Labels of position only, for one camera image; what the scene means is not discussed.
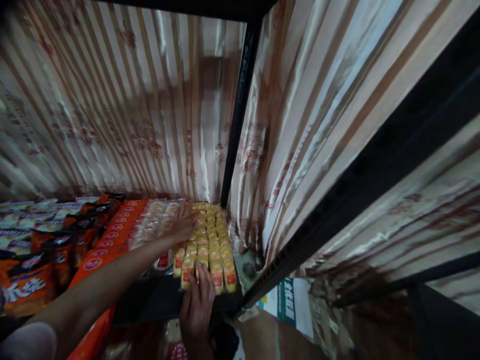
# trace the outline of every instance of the black tray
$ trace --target black tray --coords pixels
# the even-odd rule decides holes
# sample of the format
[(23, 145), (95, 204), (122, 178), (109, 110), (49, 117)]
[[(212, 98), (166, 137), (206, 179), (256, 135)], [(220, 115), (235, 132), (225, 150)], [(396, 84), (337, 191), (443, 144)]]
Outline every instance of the black tray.
[[(124, 327), (178, 318), (184, 294), (179, 277), (165, 275), (139, 280), (116, 304), (112, 326)], [(224, 292), (215, 297), (212, 312), (231, 313), (233, 316), (241, 309), (242, 298), (238, 283), (235, 293)]]

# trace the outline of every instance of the sleeve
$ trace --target sleeve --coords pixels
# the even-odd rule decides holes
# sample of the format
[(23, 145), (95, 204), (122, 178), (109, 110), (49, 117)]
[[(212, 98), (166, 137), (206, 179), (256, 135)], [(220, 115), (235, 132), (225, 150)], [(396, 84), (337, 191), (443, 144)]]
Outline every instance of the sleeve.
[(14, 331), (0, 344), (0, 359), (53, 360), (57, 335), (44, 322), (34, 322)]

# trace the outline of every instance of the hand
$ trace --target hand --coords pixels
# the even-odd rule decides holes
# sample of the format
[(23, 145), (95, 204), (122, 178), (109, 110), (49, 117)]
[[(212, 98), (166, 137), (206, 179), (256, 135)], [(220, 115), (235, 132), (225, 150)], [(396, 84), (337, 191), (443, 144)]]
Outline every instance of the hand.
[(190, 359), (213, 359), (209, 341), (210, 316), (215, 299), (212, 276), (198, 264), (199, 282), (188, 274), (190, 288), (185, 292), (180, 311), (180, 331)]
[(182, 202), (178, 218), (164, 235), (172, 237), (177, 243), (187, 241), (195, 231), (195, 220), (198, 217), (197, 214), (192, 214), (191, 210), (189, 203)]

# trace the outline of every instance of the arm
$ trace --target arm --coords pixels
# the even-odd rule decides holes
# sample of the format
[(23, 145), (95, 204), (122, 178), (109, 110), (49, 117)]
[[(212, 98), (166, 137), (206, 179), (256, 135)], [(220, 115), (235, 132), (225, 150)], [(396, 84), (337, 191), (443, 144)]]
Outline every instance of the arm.
[(194, 219), (175, 223), (157, 241), (127, 252), (72, 287), (27, 324), (47, 323), (56, 333), (56, 359), (66, 359), (99, 316), (168, 249), (187, 239), (194, 231)]

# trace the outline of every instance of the green label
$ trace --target green label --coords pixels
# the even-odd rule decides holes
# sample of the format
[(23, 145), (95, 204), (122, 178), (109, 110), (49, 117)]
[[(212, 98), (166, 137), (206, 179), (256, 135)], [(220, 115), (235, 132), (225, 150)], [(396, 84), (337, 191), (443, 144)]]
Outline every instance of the green label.
[(296, 327), (294, 281), (289, 277), (278, 284), (278, 318)]

